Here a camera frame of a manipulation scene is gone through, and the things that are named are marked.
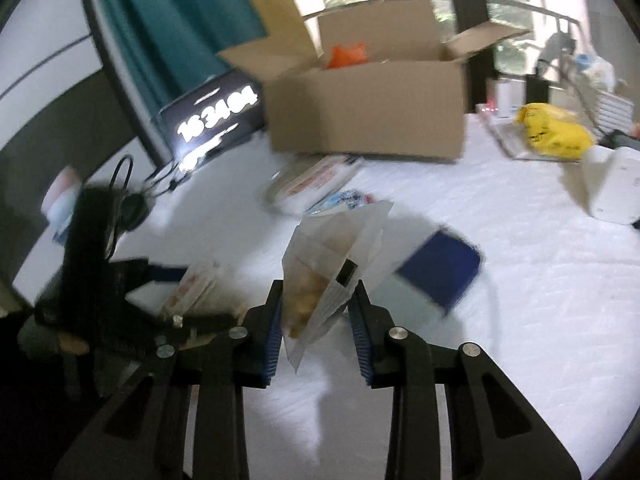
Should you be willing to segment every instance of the white tablecloth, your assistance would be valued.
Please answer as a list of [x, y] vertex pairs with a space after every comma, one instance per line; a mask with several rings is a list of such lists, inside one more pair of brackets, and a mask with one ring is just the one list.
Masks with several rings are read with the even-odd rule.
[[[214, 257], [238, 270], [248, 301], [260, 304], [282, 277], [298, 222], [262, 204], [286, 160], [266, 138], [225, 153], [160, 199], [116, 256]], [[430, 218], [480, 247], [484, 271], [455, 311], [410, 328], [434, 344], [483, 346], [588, 478], [640, 404], [638, 233], [587, 215], [577, 165], [509, 160], [475, 116], [457, 163], [370, 160], [348, 187], [397, 203], [396, 235], [415, 236]], [[148, 290], [145, 301], [157, 308], [161, 294]], [[390, 409], [391, 392], [365, 386], [339, 324], [297, 376], [281, 356], [272, 386], [246, 390], [252, 478], [383, 478]]]

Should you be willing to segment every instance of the black cable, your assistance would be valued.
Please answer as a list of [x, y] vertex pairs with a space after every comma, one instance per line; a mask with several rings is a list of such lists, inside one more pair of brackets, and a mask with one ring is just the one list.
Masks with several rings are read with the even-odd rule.
[[155, 188], [158, 184], [160, 184], [164, 179], [166, 179], [168, 176], [171, 176], [173, 174], [173, 172], [176, 170], [176, 168], [178, 167], [179, 162], [176, 160], [172, 165], [171, 168], [169, 168], [169, 171], [167, 171], [163, 176], [157, 178], [155, 181], [153, 181], [153, 183], [151, 184], [151, 186], [146, 188], [146, 191], [149, 192], [151, 191], [153, 188]]
[[175, 178], [172, 178], [169, 181], [169, 185], [163, 189], [162, 191], [159, 191], [153, 195], [151, 195], [151, 198], [158, 198], [159, 196], [162, 196], [166, 193], [172, 193], [175, 191], [175, 189], [180, 186], [180, 184], [182, 184], [183, 182], [185, 182], [186, 180], [189, 180], [191, 178], [191, 173], [187, 173], [185, 174], [183, 177], [179, 178], [178, 180], [176, 180]]
[[[120, 173], [120, 169], [125, 162], [129, 162], [129, 169], [127, 170], [127, 176], [124, 178], [124, 182], [122, 183], [122, 189], [126, 190], [127, 186], [129, 186], [129, 179], [131, 178], [131, 173], [133, 172], [133, 157], [126, 153], [122, 156], [122, 158], [118, 161], [116, 165], [116, 169], [113, 170], [113, 174], [111, 175], [111, 181], [109, 182], [109, 189], [113, 189], [113, 186], [116, 183], [116, 179], [118, 174]], [[113, 256], [113, 253], [116, 251], [116, 243], [118, 242], [118, 220], [120, 218], [120, 207], [118, 206], [118, 214], [116, 215], [115, 224], [113, 225], [113, 240], [111, 241], [111, 247], [109, 248], [109, 254], [107, 254], [107, 260], [110, 260]]]
[[[164, 168], [167, 166], [167, 164], [165, 164], [163, 167], [161, 168], [157, 168], [152, 174], [150, 174], [146, 179], [145, 182], [149, 182], [150, 180], [153, 180], [155, 178], [158, 177], [158, 174], [164, 170]], [[171, 173], [172, 169], [176, 166], [175, 163], [172, 164], [171, 169], [169, 170], [169, 173]]]
[[116, 178], [120, 173], [120, 168], [122, 168], [122, 165], [125, 163], [125, 161], [129, 161], [129, 169], [127, 170], [127, 176], [124, 178], [122, 189], [127, 189], [127, 186], [129, 185], [129, 179], [131, 178], [131, 172], [133, 171], [133, 157], [129, 155], [129, 153], [123, 155], [122, 158], [118, 161], [118, 165], [116, 166], [116, 169], [113, 170], [113, 175], [111, 175], [109, 189], [113, 189], [113, 186], [116, 183]]

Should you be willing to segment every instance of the cardboard box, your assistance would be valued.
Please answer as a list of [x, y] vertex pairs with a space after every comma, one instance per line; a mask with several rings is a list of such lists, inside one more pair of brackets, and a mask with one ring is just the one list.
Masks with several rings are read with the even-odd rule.
[[[274, 0], [252, 0], [273, 11]], [[318, 18], [318, 58], [285, 0], [270, 35], [220, 53], [264, 85], [273, 149], [458, 158], [464, 138], [464, 61], [525, 30], [486, 22], [441, 43], [429, 0], [375, 0]], [[364, 43], [370, 63], [324, 70], [332, 48]]]

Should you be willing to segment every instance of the snack in paper bag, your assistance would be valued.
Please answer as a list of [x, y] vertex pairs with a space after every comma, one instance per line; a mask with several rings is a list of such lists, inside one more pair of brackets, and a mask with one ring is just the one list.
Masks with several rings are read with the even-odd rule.
[[328, 331], [380, 252], [391, 206], [385, 201], [308, 216], [294, 231], [282, 259], [282, 331], [296, 370], [306, 346]]

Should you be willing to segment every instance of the white wall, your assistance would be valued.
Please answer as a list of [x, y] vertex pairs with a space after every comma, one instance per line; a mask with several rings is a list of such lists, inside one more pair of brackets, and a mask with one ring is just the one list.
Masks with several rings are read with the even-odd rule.
[[[0, 94], [88, 33], [81, 0], [21, 0], [0, 32]], [[53, 99], [101, 66], [89, 38], [21, 81], [0, 100], [0, 149]]]
[[[33, 66], [69, 43], [89, 34], [81, 0], [21, 0], [0, 32], [0, 94]], [[39, 111], [65, 91], [100, 70], [92, 38], [46, 62], [0, 99], [0, 150]], [[154, 169], [138, 139], [114, 155], [90, 181], [110, 178], [123, 153], [135, 160], [132, 182]], [[62, 263], [63, 248], [42, 234], [14, 280], [14, 287], [33, 302]]]
[[629, 83], [628, 97], [636, 104], [640, 120], [640, 43], [613, 0], [587, 0], [591, 41], [597, 53], [609, 61], [616, 77]]

